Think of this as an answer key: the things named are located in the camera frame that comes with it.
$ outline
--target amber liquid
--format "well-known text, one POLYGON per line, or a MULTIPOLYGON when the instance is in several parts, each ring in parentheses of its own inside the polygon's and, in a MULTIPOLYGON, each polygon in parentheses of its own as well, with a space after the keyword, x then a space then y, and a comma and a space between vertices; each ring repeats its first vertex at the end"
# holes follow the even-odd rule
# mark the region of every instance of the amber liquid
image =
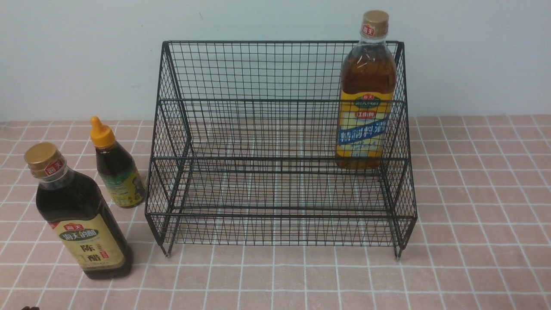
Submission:
MULTIPOLYGON (((390 94, 396 86, 396 64, 384 41, 360 41, 346 56, 341 67, 341 91, 347 94, 377 92, 390 94)), ((359 158, 338 161, 348 169, 377 168, 379 161, 359 158)))
MULTIPOLYGON (((132 155, 118 142, 107 148, 96 148, 96 165, 98 166, 98 173, 102 177, 118 177, 136 169, 132 155)), ((141 180, 139 180, 138 186, 141 186, 145 191, 141 180)), ((124 208, 132 208, 142 203, 145 193, 141 197, 142 199, 136 201, 135 204, 124 208)))
POLYGON ((92 178, 68 169, 59 180, 41 182, 36 191, 36 207, 48 223, 69 220, 89 221, 100 214, 123 253, 125 262, 117 268, 84 270, 84 273, 90 279, 112 279, 130 273, 134 259, 132 249, 92 178))

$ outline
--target bottle cap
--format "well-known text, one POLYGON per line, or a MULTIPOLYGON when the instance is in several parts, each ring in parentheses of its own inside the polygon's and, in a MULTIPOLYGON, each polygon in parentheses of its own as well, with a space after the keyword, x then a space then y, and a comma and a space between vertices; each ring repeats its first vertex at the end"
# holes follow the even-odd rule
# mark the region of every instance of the bottle cap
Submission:
POLYGON ((380 10, 365 12, 360 33, 369 39, 384 38, 388 33, 388 14, 380 10))
POLYGON ((105 148, 115 144, 115 135, 109 126, 102 124, 97 116, 92 116, 90 123, 92 124, 90 138, 95 147, 105 148))
POLYGON ((25 161, 35 178, 48 178, 65 167, 67 161, 49 142, 38 143, 25 152, 25 161))

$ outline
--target white wall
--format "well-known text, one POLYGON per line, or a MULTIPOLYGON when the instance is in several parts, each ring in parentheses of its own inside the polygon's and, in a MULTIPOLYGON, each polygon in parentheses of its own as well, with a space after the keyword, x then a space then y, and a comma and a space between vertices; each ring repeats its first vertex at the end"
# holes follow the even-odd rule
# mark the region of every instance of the white wall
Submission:
POLYGON ((412 115, 551 113, 549 0, 3 0, 0 120, 152 119, 162 41, 355 40, 368 9, 412 115))

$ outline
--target wire rack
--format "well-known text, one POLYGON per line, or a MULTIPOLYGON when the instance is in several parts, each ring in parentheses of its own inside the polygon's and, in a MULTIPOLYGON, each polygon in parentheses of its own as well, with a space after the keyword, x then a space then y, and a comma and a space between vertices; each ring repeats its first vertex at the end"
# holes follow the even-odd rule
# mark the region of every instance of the wire rack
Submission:
POLYGON ((378 245, 417 221, 404 45, 375 169, 336 158, 339 72, 352 41, 167 41, 145 216, 157 243, 378 245))

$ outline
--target red logo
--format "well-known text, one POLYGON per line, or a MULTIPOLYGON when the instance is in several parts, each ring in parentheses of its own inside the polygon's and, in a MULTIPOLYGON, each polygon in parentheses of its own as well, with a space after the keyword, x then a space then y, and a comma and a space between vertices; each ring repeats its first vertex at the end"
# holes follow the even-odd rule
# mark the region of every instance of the red logo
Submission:
POLYGON ((361 28, 361 32, 365 34, 366 36, 374 36, 375 35, 375 28, 373 28, 371 25, 364 25, 361 28))
POLYGON ((357 111, 354 116, 360 120, 367 120, 374 119, 376 114, 374 111, 357 111))
POLYGON ((65 226, 63 226, 63 228, 65 228, 66 231, 81 231, 84 229, 84 227, 80 224, 73 224, 73 223, 69 223, 65 226))
POLYGON ((58 159, 54 162, 51 162, 46 168, 44 168, 44 172, 46 172, 46 175, 49 177, 52 174, 55 174, 59 170, 63 168, 63 161, 61 159, 58 159))

